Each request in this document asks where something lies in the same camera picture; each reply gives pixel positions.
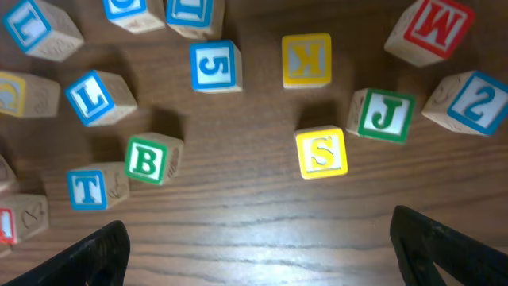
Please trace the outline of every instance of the wooden surface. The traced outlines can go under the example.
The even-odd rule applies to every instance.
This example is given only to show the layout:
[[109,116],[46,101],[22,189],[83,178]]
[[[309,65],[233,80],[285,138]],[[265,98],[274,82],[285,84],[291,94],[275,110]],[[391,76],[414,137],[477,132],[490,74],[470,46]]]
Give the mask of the wooden surface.
[[[15,2],[1,1],[0,16]],[[244,92],[230,95],[192,91],[191,41],[171,29],[134,36],[106,20],[100,0],[49,2],[71,15],[86,46],[52,63],[22,55],[2,28],[0,68],[63,87],[91,68],[117,73],[140,110],[101,128],[83,127],[64,98],[57,118],[0,117],[1,154],[22,191],[46,191],[52,220],[0,261],[0,282],[115,219],[132,241],[126,285],[402,285],[389,237],[398,204],[508,247],[508,125],[474,137],[420,114],[447,75],[479,69],[508,83],[508,2],[461,1],[478,14],[464,44],[417,69],[383,51],[410,0],[229,0],[224,38],[244,63]],[[312,32],[332,36],[333,83],[285,91],[282,37]],[[344,128],[352,93],[365,87],[418,98],[407,144],[347,134],[349,174],[303,180],[294,131]],[[185,140],[180,176],[166,187],[132,182],[132,197],[107,212],[72,211],[66,171],[121,160],[129,136],[148,131]]]

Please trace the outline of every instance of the toy block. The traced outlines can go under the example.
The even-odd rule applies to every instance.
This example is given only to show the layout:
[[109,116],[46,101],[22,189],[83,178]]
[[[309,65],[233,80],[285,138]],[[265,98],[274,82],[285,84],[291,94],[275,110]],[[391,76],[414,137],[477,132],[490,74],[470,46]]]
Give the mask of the toy block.
[[218,40],[224,9],[225,0],[167,0],[167,24],[189,39]]
[[283,37],[284,88],[323,87],[332,82],[332,38],[327,33]]
[[360,137],[406,143],[415,103],[414,97],[392,91],[357,91],[346,130]]
[[419,0],[402,14],[384,49],[417,67],[447,60],[474,20],[473,10],[453,0]]
[[62,9],[40,0],[24,0],[3,19],[27,55],[61,62],[84,44],[83,36]]
[[508,115],[508,86],[479,71],[449,76],[422,111],[457,133],[490,136]]
[[242,91],[241,54],[232,41],[190,46],[192,87],[206,93]]
[[16,183],[16,175],[6,159],[0,155],[0,192],[5,191],[14,183]]
[[65,95],[85,126],[113,125],[137,109],[123,78],[103,71],[90,71]]
[[0,113],[18,118],[55,117],[60,85],[39,76],[0,71]]
[[49,228],[48,200],[43,195],[9,195],[0,199],[0,242],[17,244]]
[[163,185],[179,173],[183,141],[158,133],[132,136],[125,158],[125,174],[145,183]]
[[335,126],[296,132],[300,172],[305,180],[342,176],[348,173],[348,158],[342,129]]
[[67,173],[74,211],[105,211],[130,196],[123,162],[97,163]]
[[12,246],[6,243],[0,243],[0,258],[4,258],[13,252]]
[[166,26],[162,0],[102,1],[108,20],[131,33],[146,33]]

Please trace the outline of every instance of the yellow block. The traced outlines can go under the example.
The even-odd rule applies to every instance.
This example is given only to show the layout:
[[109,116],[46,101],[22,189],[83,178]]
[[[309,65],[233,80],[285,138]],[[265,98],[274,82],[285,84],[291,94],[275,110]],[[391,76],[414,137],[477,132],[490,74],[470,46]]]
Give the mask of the yellow block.
[[25,108],[24,79],[0,71],[0,112],[21,117]]
[[322,87],[332,82],[332,38],[328,33],[283,37],[286,88]]
[[296,134],[303,179],[341,176],[348,173],[344,132],[335,126],[299,130]]

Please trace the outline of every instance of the alphabet block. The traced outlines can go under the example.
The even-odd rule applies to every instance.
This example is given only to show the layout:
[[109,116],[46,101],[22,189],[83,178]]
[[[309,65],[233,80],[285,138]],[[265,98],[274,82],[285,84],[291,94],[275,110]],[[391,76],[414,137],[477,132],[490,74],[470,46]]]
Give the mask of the alphabet block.
[[85,126],[113,125],[137,109],[123,78],[103,71],[89,72],[65,95]]
[[16,175],[13,169],[7,164],[6,159],[0,155],[0,192],[16,183]]
[[392,31],[385,51],[417,67],[448,59],[475,20],[475,12],[453,0],[419,0]]
[[232,41],[190,46],[192,87],[206,93],[242,91],[241,54]]
[[60,85],[52,80],[0,71],[0,113],[18,118],[55,117]]
[[361,137],[406,143],[415,103],[414,97],[392,91],[357,91],[346,130]]
[[131,33],[146,33],[166,26],[162,0],[103,0],[106,17]]
[[452,75],[422,113],[453,132],[490,136],[508,115],[508,86],[479,71]]
[[24,0],[3,19],[27,55],[61,62],[84,44],[83,36],[62,9],[40,0]]
[[12,253],[12,247],[6,243],[0,243],[0,258],[4,258]]
[[105,211],[130,196],[123,162],[97,163],[67,173],[74,211]]
[[322,126],[299,130],[296,133],[296,145],[303,179],[342,176],[348,173],[342,129]]
[[16,244],[48,229],[48,200],[43,195],[10,195],[0,200],[0,242]]
[[143,133],[130,138],[125,158],[128,177],[145,183],[163,185],[178,175],[183,141],[158,133]]
[[327,33],[283,37],[285,88],[323,87],[332,82],[332,38]]
[[218,40],[224,9],[225,0],[167,0],[167,24],[189,39]]

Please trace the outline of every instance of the black object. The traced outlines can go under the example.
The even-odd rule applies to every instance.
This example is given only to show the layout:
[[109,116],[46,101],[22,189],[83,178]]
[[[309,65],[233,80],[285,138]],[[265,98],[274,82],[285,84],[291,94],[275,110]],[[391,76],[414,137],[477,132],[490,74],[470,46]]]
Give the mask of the black object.
[[433,262],[465,286],[508,285],[508,256],[409,207],[397,206],[390,227],[408,286],[445,286]]
[[115,221],[4,286],[122,286],[129,255],[127,229]]

